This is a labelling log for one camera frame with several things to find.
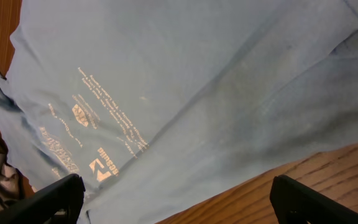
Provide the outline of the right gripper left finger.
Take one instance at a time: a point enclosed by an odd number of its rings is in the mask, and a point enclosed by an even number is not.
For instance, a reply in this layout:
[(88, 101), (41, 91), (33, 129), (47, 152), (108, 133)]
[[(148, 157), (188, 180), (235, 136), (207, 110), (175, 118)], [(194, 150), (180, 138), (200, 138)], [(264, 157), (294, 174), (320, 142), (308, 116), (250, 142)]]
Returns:
[(83, 179), (78, 174), (70, 174), (0, 211), (0, 224), (76, 224), (84, 194)]

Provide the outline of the light blue printed t-shirt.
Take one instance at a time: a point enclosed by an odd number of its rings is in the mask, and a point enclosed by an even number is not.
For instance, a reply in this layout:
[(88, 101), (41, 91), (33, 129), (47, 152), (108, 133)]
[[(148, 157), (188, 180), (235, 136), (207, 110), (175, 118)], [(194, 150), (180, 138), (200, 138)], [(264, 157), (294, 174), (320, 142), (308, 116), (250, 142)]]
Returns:
[(151, 223), (358, 142), (358, 1), (24, 1), (8, 163), (76, 173), (80, 223)]

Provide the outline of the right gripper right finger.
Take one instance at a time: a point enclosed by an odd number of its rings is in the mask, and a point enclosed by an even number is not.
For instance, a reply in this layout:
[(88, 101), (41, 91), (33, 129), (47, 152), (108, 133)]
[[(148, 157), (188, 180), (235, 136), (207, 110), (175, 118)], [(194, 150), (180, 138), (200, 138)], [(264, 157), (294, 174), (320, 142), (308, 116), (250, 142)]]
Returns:
[(270, 203), (279, 224), (358, 224), (358, 213), (286, 175), (273, 178)]

